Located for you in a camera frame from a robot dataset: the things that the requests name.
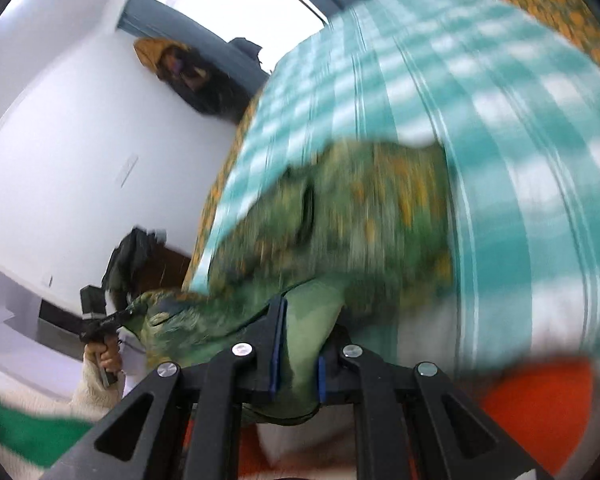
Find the green patterned cloth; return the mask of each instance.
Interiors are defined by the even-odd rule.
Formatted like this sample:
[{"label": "green patterned cloth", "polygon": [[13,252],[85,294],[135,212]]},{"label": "green patterned cloth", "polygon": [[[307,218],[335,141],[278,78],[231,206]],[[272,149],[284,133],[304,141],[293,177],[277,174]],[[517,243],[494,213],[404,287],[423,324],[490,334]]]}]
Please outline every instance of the green patterned cloth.
[{"label": "green patterned cloth", "polygon": [[[600,354],[600,69],[586,54],[502,0],[344,10],[267,83],[189,290],[208,292],[222,240],[290,164],[343,138],[444,146],[458,300],[439,345],[459,369]],[[406,331],[359,337],[408,362]]]},{"label": "green patterned cloth", "polygon": [[[344,305],[352,322],[393,320],[448,288],[447,195],[445,155],[437,144],[416,150],[336,143],[312,164],[288,168],[225,238],[211,264],[209,297],[145,294],[131,307],[130,328],[151,365],[206,362],[241,338],[271,296],[319,278],[329,297],[340,299],[329,306],[312,294],[307,303],[295,291],[290,307],[313,320],[299,348],[317,354],[331,326],[321,319],[335,319]],[[294,336],[291,322],[287,334]],[[293,353],[292,361],[307,357]],[[292,367],[283,384],[301,375]]]}]

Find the teal striped fabric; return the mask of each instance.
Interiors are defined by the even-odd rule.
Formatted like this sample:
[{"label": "teal striped fabric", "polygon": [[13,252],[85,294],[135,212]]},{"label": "teal striped fabric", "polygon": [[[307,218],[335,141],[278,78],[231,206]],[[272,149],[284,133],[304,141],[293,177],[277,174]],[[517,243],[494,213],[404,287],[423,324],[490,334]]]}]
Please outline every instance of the teal striped fabric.
[{"label": "teal striped fabric", "polygon": [[270,78],[191,290],[206,291],[219,242],[285,168],[343,137],[444,145],[459,368],[600,348],[600,70],[587,56],[501,0],[345,10]]}]

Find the hanging clothes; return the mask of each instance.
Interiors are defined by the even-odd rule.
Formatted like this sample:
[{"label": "hanging clothes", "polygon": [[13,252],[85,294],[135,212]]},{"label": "hanging clothes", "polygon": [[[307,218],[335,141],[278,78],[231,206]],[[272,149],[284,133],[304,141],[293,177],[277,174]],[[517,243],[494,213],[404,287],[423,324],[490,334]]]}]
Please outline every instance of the hanging clothes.
[{"label": "hanging clothes", "polygon": [[193,47],[167,38],[134,43],[140,62],[199,113],[240,122],[250,96]]}]

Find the window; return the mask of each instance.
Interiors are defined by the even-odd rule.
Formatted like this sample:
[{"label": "window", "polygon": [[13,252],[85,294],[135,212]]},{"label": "window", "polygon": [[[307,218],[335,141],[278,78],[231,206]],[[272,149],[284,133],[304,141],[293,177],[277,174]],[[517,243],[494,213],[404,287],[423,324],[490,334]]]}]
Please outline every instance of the window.
[{"label": "window", "polygon": [[308,0],[157,0],[195,20],[225,41],[246,38],[262,47],[270,73],[298,43],[318,32],[326,18]]}]

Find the bed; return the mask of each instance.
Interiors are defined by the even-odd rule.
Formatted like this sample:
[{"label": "bed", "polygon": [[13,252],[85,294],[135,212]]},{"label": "bed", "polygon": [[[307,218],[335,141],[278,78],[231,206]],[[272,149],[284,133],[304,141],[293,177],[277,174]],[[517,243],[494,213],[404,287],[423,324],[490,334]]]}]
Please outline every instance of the bed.
[{"label": "bed", "polygon": [[[581,0],[507,1],[550,28],[501,0],[368,0],[283,58],[238,126],[183,289],[206,292],[222,237],[288,164],[343,137],[439,141],[458,296],[363,344],[459,372],[564,354],[600,362],[600,24]],[[548,4],[570,9],[570,25]],[[452,343],[427,346],[441,340]]]}]

